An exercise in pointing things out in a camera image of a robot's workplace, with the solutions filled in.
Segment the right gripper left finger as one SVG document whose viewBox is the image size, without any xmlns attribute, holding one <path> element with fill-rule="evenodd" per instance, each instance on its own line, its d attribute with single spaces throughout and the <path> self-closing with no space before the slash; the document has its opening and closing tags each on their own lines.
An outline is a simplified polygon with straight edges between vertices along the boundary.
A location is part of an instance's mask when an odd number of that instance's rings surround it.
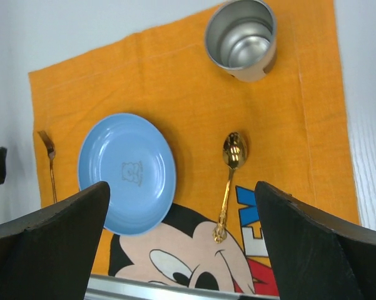
<svg viewBox="0 0 376 300">
<path fill-rule="evenodd" d="M 0 224 L 0 299 L 83 299 L 109 197 L 101 181 Z"/>
</svg>

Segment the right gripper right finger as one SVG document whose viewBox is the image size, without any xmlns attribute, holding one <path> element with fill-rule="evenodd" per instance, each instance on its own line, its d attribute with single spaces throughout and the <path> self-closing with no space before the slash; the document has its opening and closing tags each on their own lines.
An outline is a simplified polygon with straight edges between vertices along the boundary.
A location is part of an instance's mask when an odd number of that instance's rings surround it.
<svg viewBox="0 0 376 300">
<path fill-rule="evenodd" d="M 376 299 L 376 231 L 265 181 L 255 200 L 281 299 Z"/>
</svg>

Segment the orange Mickey Mouse cloth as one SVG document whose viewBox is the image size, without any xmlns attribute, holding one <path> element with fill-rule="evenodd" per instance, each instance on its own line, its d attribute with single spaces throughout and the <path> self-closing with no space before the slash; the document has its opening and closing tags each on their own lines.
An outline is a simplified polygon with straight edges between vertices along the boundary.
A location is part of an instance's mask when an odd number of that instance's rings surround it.
<svg viewBox="0 0 376 300">
<path fill-rule="evenodd" d="M 29 75 L 35 130 L 56 146 L 57 193 L 78 190 L 83 140 L 101 119 L 134 113 L 164 135 L 176 162 L 175 201 L 147 234 L 103 231 L 95 274 L 189 288 L 276 296 L 255 208 L 266 181 L 312 206 L 358 222 L 332 1 L 270 1 L 277 60 L 245 83 L 204 47 L 212 9 L 154 27 Z M 246 163 L 233 175 L 227 237 L 217 244 L 228 180 L 223 143 L 243 135 Z"/>
</svg>

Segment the blue plastic plate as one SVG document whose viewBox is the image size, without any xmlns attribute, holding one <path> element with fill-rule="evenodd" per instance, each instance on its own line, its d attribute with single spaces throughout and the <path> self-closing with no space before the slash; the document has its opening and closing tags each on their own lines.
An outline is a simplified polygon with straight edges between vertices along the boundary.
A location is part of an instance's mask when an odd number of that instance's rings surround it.
<svg viewBox="0 0 376 300">
<path fill-rule="evenodd" d="M 78 157 L 78 187 L 105 181 L 110 188 L 103 227 L 120 236 L 154 229 L 176 192 L 176 164 L 162 133 L 145 118 L 118 113 L 86 135 Z"/>
</svg>

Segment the gold ornate spoon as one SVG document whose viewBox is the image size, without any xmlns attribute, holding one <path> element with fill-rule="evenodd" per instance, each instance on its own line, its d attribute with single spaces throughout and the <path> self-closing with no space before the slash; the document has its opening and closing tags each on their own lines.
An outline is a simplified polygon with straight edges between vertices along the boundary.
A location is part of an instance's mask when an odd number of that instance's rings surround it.
<svg viewBox="0 0 376 300">
<path fill-rule="evenodd" d="M 239 132 L 231 132 L 223 143 L 222 155 L 225 164 L 228 166 L 228 180 L 226 182 L 221 211 L 213 230 L 213 239 L 217 244 L 222 243 L 227 237 L 228 200 L 233 175 L 237 169 L 246 163 L 248 157 L 248 149 L 243 135 Z"/>
</svg>

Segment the metal cup with paper sleeve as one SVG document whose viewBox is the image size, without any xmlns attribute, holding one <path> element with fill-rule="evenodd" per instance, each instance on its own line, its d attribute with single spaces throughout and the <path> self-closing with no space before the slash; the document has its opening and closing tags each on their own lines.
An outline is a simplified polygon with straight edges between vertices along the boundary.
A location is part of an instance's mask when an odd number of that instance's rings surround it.
<svg viewBox="0 0 376 300">
<path fill-rule="evenodd" d="M 264 1 L 228 1 L 209 20 L 204 44 L 219 68 L 246 83 L 259 81 L 277 60 L 277 19 Z"/>
</svg>

